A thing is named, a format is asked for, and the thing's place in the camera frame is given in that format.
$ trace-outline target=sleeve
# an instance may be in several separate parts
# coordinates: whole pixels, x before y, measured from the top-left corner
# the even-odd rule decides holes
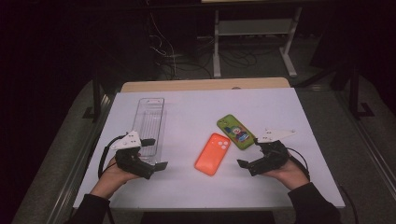
[[[66,224],[97,224],[103,223],[110,201],[95,195],[86,194],[77,212]]]
[[[313,183],[292,190],[289,197],[296,211],[296,224],[341,223],[337,208],[323,198]]]

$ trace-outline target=white 3d-printed part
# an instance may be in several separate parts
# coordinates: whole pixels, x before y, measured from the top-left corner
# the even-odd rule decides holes
[[[280,140],[285,137],[289,137],[296,134],[294,130],[272,130],[266,129],[264,135],[257,139],[259,143],[270,143]]]
[[[140,137],[137,131],[130,131],[120,141],[116,142],[111,149],[124,149],[129,147],[141,147]]]

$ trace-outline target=person's left hand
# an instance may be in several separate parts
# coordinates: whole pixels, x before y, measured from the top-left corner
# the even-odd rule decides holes
[[[140,176],[128,173],[119,168],[116,164],[116,159],[113,158],[108,163],[107,168],[103,172],[95,187],[91,190],[92,195],[101,198],[109,199],[114,192],[122,185],[132,179],[137,179]]]

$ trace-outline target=white table surface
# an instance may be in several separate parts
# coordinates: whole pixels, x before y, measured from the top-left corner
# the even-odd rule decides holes
[[[164,98],[166,113],[162,161],[164,171],[150,180],[140,178],[122,186],[110,199],[112,208],[142,211],[173,210],[272,210],[292,207],[282,184],[271,177],[251,176],[237,159],[255,161],[262,157],[258,146],[240,150],[232,144],[215,175],[205,175],[193,165],[212,133],[224,135],[216,122],[227,114],[236,116],[256,136],[265,128],[295,130],[282,139],[286,147],[302,153],[308,162],[311,181],[337,207],[344,201],[323,159],[303,108],[292,88],[221,91],[157,91],[119,93],[108,115],[96,150],[78,192],[74,207],[97,181],[104,147],[116,136],[131,131],[141,98]],[[291,152],[298,160],[301,158]],[[106,163],[115,155],[109,151]]]

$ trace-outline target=hand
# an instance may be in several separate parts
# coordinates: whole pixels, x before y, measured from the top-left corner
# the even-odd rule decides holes
[[[131,179],[139,178],[138,175],[125,172],[116,164],[113,158],[108,163],[106,170],[103,172],[95,187],[91,190],[92,195],[109,199],[114,192]]]
[[[277,170],[272,170],[262,175],[271,176],[279,180],[286,188],[292,190],[309,183],[303,171],[291,160]]]

